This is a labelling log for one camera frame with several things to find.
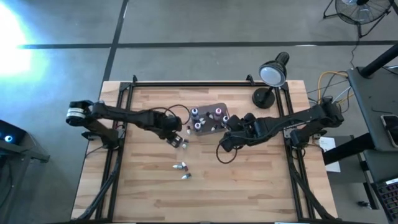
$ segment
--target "butcher block tabletop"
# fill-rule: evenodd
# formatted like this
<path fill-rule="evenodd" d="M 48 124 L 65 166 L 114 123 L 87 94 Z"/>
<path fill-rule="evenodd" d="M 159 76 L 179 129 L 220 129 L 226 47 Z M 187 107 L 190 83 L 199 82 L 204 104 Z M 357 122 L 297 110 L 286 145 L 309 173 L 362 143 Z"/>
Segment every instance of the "butcher block tabletop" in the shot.
<path fill-rule="evenodd" d="M 288 81 L 295 112 L 310 107 L 304 82 Z M 100 99 L 116 106 L 120 82 L 104 82 Z M 131 110 L 143 110 L 182 104 L 188 108 L 225 103 L 228 112 L 243 117 L 279 117 L 277 103 L 269 109 L 259 109 L 252 103 L 254 86 L 198 87 L 134 87 Z M 285 97 L 282 93 L 285 111 Z M 172 111 L 182 121 L 187 111 L 174 107 Z M 110 120 L 101 120 L 109 128 Z M 188 135 L 186 126 L 179 132 L 190 141 L 186 149 L 174 149 L 154 133 L 127 126 L 126 143 L 114 208 L 114 222 L 292 222 L 297 221 L 292 185 L 282 133 L 257 146 L 238 151 L 236 159 L 227 165 L 216 158 L 216 147 L 223 133 L 197 137 Z M 101 146 L 101 141 L 89 143 L 86 153 Z M 221 160 L 233 154 L 220 150 Z M 84 161 L 76 194 L 72 218 L 81 215 L 98 193 L 106 160 L 106 150 L 88 155 Z M 185 162 L 188 171 L 173 165 Z M 311 191 L 328 212 L 337 217 L 335 203 L 319 148 L 309 146 L 304 157 Z M 192 177 L 182 180 L 186 173 Z M 109 189 L 103 216 L 109 206 Z M 308 217 L 304 195 L 300 191 L 304 217 Z"/>

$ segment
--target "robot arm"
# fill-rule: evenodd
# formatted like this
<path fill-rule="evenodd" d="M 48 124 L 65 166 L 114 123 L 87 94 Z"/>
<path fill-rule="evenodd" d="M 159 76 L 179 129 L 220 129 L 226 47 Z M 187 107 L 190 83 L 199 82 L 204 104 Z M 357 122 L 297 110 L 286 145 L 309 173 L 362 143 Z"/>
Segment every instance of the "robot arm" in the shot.
<path fill-rule="evenodd" d="M 220 140 L 220 145 L 227 152 L 245 145 L 255 146 L 268 141 L 279 131 L 306 124 L 304 128 L 290 132 L 292 145 L 302 147 L 308 143 L 310 136 L 323 128 L 338 127 L 343 121 L 337 103 L 331 103 L 331 100 L 281 118 L 255 118 L 248 113 L 243 119 L 239 119 L 234 115 L 227 122 L 229 131 Z"/>
<path fill-rule="evenodd" d="M 69 104 L 66 122 L 71 126 L 83 126 L 90 131 L 91 136 L 99 136 L 107 148 L 119 146 L 119 132 L 109 129 L 98 119 L 111 119 L 135 124 L 138 128 L 152 131 L 160 139 L 166 139 L 173 147 L 179 147 L 183 139 L 176 134 L 181 131 L 182 122 L 179 117 L 167 116 L 154 110 L 131 111 L 113 106 L 106 106 L 102 101 L 73 101 Z"/>

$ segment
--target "black stand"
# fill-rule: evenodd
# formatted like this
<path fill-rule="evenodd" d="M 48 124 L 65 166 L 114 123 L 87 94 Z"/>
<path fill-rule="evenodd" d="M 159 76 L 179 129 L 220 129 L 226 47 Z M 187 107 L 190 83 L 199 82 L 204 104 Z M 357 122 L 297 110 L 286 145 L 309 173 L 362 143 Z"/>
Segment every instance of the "black stand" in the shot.
<path fill-rule="evenodd" d="M 371 62 L 368 66 L 362 68 L 359 74 L 364 78 L 373 78 L 373 74 L 379 70 L 381 67 L 385 66 L 387 63 L 392 61 L 398 56 L 398 44 L 395 44 L 377 59 Z"/>
<path fill-rule="evenodd" d="M 326 7 L 325 11 L 323 11 L 323 18 L 326 19 L 326 18 L 335 17 L 335 16 L 344 17 L 345 19 L 349 20 L 352 24 L 356 25 L 356 28 L 357 28 L 357 30 L 358 30 L 358 39 L 360 39 L 360 38 L 362 38 L 362 37 L 368 35 L 368 34 L 379 24 L 379 22 L 380 22 L 386 15 L 388 15 L 388 14 L 390 13 L 390 11 L 386 10 L 385 13 L 377 20 L 377 22 L 368 30 L 368 32 L 365 33 L 365 34 L 362 34 L 362 27 L 361 27 L 361 24 L 358 23 L 357 21 L 352 20 L 352 18 L 350 18 L 350 17 L 348 17 L 348 16 L 346 16 L 346 15 L 344 15 L 344 14 L 342 14 L 342 13 L 336 13 L 336 14 L 332 14 L 332 15 L 326 15 L 326 11 L 329 9 L 329 7 L 330 7 L 330 5 L 331 5 L 332 2 L 333 2 L 333 0 L 331 0 L 331 1 L 329 2 L 329 5 Z"/>
<path fill-rule="evenodd" d="M 274 87 L 258 88 L 254 91 L 252 100 L 253 103 L 261 109 L 270 108 L 275 102 L 275 95 L 272 92 Z"/>

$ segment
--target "black pole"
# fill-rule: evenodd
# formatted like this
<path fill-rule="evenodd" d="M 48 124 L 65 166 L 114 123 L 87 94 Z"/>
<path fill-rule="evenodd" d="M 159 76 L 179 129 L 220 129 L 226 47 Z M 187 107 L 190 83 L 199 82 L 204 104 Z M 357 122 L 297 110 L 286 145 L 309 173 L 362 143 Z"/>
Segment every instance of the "black pole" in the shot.
<path fill-rule="evenodd" d="M 395 44 L 382 55 L 380 55 L 377 59 L 371 62 L 368 66 L 362 68 L 359 73 L 364 78 L 373 78 L 374 72 L 379 70 L 381 67 L 385 66 L 391 60 L 398 56 L 398 44 Z"/>

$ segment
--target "black desk lamp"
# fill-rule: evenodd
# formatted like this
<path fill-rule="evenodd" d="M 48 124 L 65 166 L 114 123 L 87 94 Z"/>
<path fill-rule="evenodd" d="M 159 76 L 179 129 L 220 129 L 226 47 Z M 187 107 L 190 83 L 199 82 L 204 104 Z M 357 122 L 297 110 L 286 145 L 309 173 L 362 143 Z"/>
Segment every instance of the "black desk lamp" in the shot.
<path fill-rule="evenodd" d="M 286 82 L 286 64 L 289 61 L 289 54 L 281 52 L 275 60 L 266 62 L 260 66 L 259 74 L 262 81 L 269 85 L 269 88 L 258 88 L 252 96 L 253 103 L 262 109 L 270 108 L 275 102 L 275 95 L 272 90 L 280 87 Z"/>

